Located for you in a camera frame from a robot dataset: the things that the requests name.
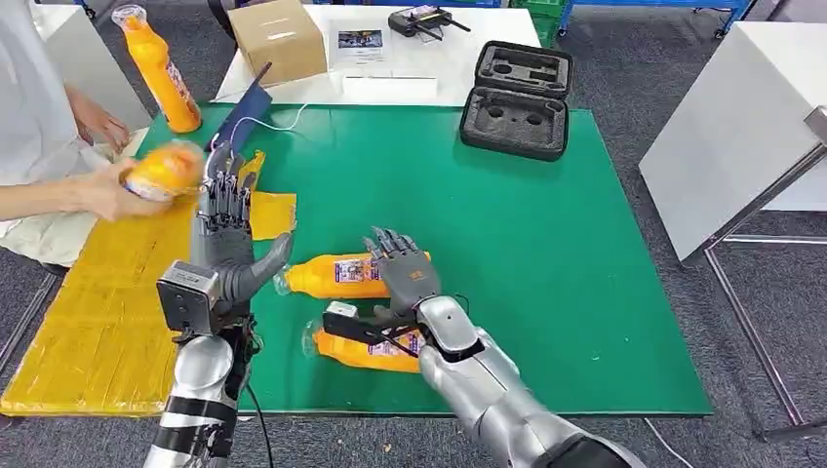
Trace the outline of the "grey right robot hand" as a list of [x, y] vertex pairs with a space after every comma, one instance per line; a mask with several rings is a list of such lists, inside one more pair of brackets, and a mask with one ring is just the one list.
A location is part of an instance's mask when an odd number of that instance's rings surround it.
[[441, 280], [430, 257], [409, 235], [377, 226], [373, 226], [372, 231], [374, 239], [364, 237], [363, 242], [389, 293], [389, 308], [384, 315], [415, 316], [420, 302], [442, 292]]

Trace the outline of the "person's left hand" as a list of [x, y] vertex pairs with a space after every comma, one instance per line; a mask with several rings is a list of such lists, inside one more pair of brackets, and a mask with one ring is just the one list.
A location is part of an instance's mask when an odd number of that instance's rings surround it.
[[93, 144], [95, 137], [102, 137], [117, 152], [129, 144], [130, 132], [123, 122], [74, 87], [64, 89], [82, 139]]

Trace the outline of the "person's right hand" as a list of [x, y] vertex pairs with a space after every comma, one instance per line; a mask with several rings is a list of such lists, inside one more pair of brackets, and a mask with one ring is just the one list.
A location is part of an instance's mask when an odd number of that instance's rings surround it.
[[78, 208], [112, 221], [131, 216], [157, 215], [165, 211], [170, 206], [169, 202], [143, 199], [122, 185], [122, 179], [136, 165], [135, 159], [124, 158], [104, 169], [77, 177], [73, 182], [73, 198]]

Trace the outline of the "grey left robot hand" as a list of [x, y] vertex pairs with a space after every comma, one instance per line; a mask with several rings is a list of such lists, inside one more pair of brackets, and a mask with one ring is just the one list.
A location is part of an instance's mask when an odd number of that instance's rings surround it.
[[288, 263], [294, 245], [288, 230], [272, 241], [264, 257], [254, 259], [250, 214], [256, 175], [240, 178], [242, 163], [228, 141], [211, 151], [192, 224], [191, 260], [218, 274], [215, 311], [220, 317], [248, 316], [251, 299]]

